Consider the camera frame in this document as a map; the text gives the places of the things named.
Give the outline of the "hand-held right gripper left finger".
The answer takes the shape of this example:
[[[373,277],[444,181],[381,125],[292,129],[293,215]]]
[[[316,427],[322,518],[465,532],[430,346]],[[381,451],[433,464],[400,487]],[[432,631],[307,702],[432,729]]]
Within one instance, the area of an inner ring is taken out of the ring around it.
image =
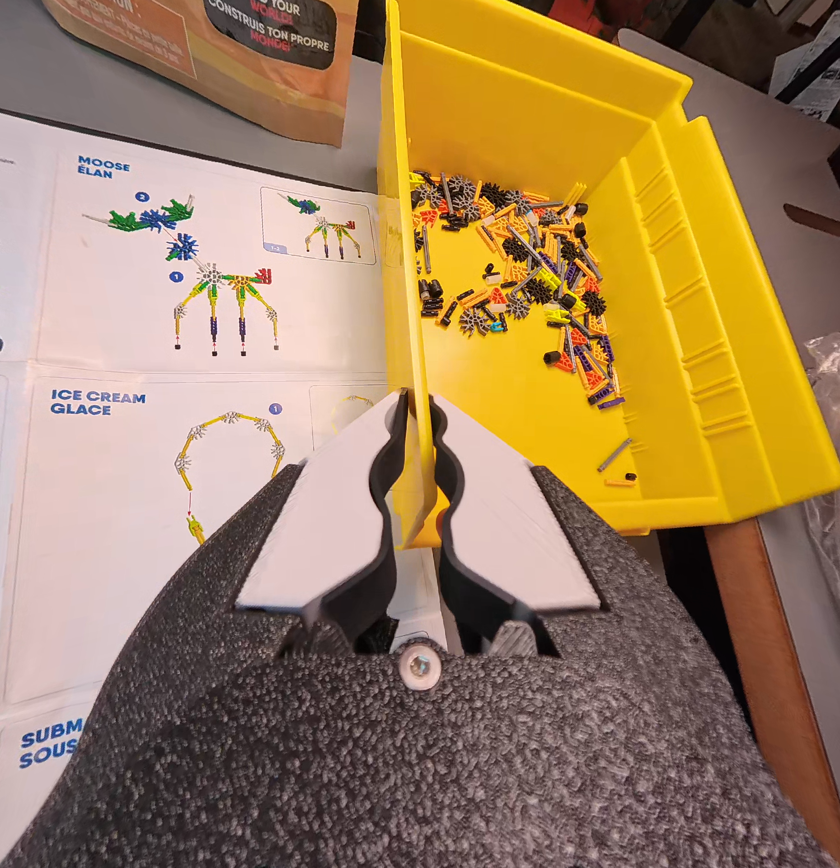
[[[334,623],[353,642],[396,583],[386,496],[404,470],[408,391],[384,397],[302,465],[236,607]]]

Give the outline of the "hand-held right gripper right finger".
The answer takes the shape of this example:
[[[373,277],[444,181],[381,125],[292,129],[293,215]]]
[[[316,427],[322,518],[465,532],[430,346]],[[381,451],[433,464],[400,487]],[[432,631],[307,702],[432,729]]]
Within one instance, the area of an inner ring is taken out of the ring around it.
[[[602,599],[534,476],[537,467],[441,396],[429,398],[435,480],[447,497],[440,585],[457,624],[540,630]]]

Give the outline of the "yellow parts bin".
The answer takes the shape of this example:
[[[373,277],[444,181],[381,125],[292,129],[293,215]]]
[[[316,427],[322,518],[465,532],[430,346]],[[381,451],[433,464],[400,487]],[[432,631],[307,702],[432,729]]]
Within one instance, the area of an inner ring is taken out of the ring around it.
[[[690,80],[509,2],[387,2],[378,157],[390,385],[419,452],[410,541],[436,504],[427,397],[548,467],[616,530],[727,524],[840,487],[840,462]],[[467,338],[419,314],[410,170],[552,199],[587,186],[625,403],[546,367],[541,312]],[[603,473],[599,463],[629,448]],[[632,488],[604,479],[635,472]]]

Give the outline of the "white instruction sheet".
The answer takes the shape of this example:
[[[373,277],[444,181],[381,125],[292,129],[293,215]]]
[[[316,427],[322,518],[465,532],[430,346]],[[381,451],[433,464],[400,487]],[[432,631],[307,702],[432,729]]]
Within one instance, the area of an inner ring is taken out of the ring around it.
[[[57,775],[164,581],[386,395],[378,220],[0,113],[1,775]]]

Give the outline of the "pile of toy parts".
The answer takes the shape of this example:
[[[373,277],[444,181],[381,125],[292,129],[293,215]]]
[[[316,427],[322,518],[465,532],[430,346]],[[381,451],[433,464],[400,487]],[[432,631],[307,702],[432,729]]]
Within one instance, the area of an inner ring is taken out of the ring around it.
[[[422,319],[442,331],[486,337],[508,333],[538,309],[557,342],[544,365],[578,377],[589,407],[622,406],[603,275],[587,239],[587,186],[576,183],[566,197],[552,199],[461,174],[414,170],[408,180]],[[435,276],[434,229],[451,239],[473,231],[488,253],[465,286],[446,288]]]

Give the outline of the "dark flat object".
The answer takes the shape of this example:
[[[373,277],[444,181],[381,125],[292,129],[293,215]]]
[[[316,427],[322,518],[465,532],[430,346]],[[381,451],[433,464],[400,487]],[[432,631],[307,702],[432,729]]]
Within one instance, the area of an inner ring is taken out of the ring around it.
[[[789,203],[784,204],[783,210],[794,223],[840,238],[840,221],[838,220]]]

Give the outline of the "toy set package bag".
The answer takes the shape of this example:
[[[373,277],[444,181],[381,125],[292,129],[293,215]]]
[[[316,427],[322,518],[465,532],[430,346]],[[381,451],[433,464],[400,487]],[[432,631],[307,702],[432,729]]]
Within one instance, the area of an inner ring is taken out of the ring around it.
[[[45,1],[76,38],[280,136],[340,147],[357,1]]]

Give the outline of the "printed paper sheet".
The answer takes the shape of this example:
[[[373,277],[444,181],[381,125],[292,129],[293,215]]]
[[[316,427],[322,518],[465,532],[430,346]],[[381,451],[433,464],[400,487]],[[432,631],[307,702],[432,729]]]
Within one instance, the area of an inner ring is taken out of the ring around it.
[[[779,94],[800,77],[838,38],[840,9],[829,16],[815,40],[776,58],[770,80],[770,96],[778,99]],[[789,104],[801,114],[826,123],[840,104],[840,55],[826,65],[826,69],[797,93]]]

